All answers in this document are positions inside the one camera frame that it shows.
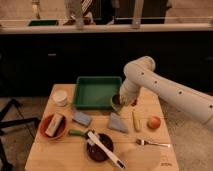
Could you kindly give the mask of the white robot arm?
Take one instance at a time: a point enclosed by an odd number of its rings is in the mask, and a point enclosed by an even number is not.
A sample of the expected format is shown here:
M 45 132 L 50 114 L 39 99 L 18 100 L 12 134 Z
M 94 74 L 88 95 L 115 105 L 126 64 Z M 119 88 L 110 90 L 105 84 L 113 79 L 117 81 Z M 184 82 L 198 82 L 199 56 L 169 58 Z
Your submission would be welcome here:
M 161 77 L 154 72 L 155 67 L 150 56 L 140 57 L 124 66 L 125 80 L 119 90 L 121 104 L 131 104 L 145 87 L 213 132 L 213 96 Z

